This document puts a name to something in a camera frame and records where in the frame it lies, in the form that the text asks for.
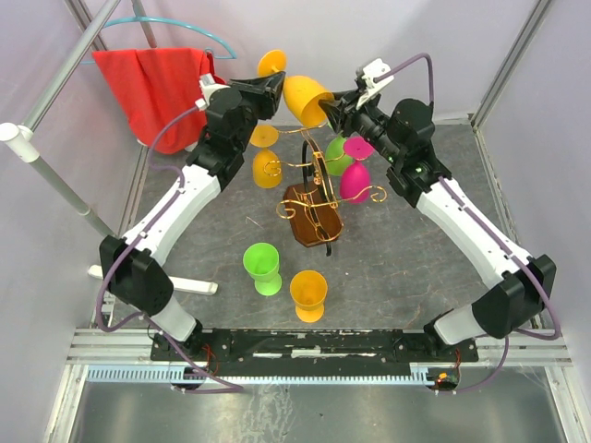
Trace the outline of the yellow plastic wine glass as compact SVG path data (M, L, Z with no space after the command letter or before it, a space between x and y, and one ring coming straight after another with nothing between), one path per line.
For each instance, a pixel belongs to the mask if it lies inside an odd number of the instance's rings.
M261 188L274 188L282 181L279 158L271 150L278 138L278 130L270 125L257 125L250 137L250 144L259 149L252 162L252 174L255 184Z

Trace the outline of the pink plastic wine glass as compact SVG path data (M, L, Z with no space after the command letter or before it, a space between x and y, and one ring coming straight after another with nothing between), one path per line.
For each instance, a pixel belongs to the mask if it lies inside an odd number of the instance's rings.
M344 153L354 162L345 169L341 177L341 199L352 204L360 204L368 198L367 187L371 185L371 175L363 161L373 152L374 149L362 137L352 137L345 141Z

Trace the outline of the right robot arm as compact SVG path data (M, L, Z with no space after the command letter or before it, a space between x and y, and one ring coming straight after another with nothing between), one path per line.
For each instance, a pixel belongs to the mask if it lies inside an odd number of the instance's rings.
M357 133L388 162L394 192L443 230L488 289L471 304L431 320L424 327L424 353L441 361L461 341L482 335L503 339L522 332L542 311L551 313L555 263L546 255L533 257L514 243L466 196L435 154L433 105L408 98L385 114L378 97L361 103L363 92L338 92L320 100L320 109L337 133Z

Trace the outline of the green plastic wine glass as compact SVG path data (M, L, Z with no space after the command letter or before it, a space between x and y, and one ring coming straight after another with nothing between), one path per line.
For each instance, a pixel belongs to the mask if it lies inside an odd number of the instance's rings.
M354 159L344 152L346 138L335 137L325 150L327 170L330 175L342 176L344 171L354 162Z

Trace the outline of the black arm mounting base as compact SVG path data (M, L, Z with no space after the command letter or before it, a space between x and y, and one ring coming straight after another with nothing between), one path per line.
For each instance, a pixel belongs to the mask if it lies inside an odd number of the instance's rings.
M186 355L219 377L407 376L412 363L478 360L473 340L440 348L402 329L210 329Z

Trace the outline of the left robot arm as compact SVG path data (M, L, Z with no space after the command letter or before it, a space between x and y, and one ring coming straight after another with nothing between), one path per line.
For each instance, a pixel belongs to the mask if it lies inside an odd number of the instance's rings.
M204 113L206 124L186 165L169 168L176 180L147 216L121 237L105 236L99 246L103 283L95 308L102 309L108 293L133 306L184 360L201 355L202 325L175 298L163 264L188 225L240 170L255 127L278 110L285 78L278 71L220 84L210 74L201 76L201 98L164 126L149 146L154 151L167 132L190 115Z

